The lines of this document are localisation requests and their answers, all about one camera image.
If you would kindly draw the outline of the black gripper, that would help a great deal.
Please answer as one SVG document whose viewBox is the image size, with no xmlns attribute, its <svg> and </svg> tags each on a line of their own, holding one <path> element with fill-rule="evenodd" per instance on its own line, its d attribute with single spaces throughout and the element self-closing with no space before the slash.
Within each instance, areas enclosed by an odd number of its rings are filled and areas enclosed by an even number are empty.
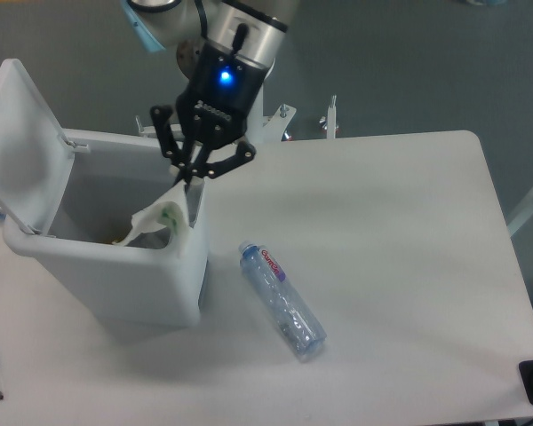
<svg viewBox="0 0 533 426">
<path fill-rule="evenodd" d="M 176 100 L 184 135 L 182 146 L 178 145 L 171 129 L 173 107 L 150 108 L 162 156 L 178 170 L 173 186 L 183 181 L 184 191 L 188 193 L 196 178 L 219 178 L 255 158 L 256 148 L 242 141 L 236 145 L 233 155 L 208 162 L 211 149 L 220 149 L 244 136 L 247 117 L 266 76 L 265 68 L 254 67 L 210 43 L 203 45 L 195 71 Z M 195 141 L 204 147 L 192 162 Z"/>
</svg>

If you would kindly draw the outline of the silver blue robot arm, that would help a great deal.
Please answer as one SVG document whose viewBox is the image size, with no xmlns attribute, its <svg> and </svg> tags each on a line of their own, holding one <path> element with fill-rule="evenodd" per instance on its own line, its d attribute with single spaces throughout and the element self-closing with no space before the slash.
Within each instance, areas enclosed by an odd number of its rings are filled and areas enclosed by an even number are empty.
<svg viewBox="0 0 533 426">
<path fill-rule="evenodd" d="M 218 178 L 253 160 L 248 117 L 298 9 L 296 1 L 124 1 L 150 52 L 188 40 L 199 51 L 187 87 L 150 117 L 176 182 Z"/>
</svg>

